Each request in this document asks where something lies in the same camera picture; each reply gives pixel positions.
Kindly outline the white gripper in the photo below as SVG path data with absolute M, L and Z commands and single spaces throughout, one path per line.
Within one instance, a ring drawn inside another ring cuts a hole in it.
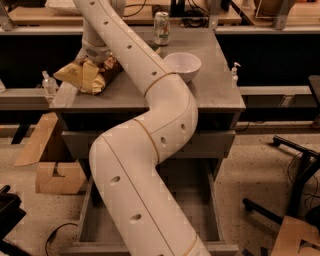
M 103 63 L 109 57 L 110 49 L 86 19 L 83 20 L 82 48 L 91 61 L 83 63 L 81 91 L 96 95 L 103 91 L 106 83 L 100 68 L 93 62 Z

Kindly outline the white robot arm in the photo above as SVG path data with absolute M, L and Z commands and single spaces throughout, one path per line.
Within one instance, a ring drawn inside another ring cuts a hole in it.
M 102 133 L 89 153 L 95 185 L 131 256 L 210 256 L 156 167 L 192 137 L 198 108 L 190 89 L 117 15 L 108 0 L 73 0 L 115 55 L 148 111 Z

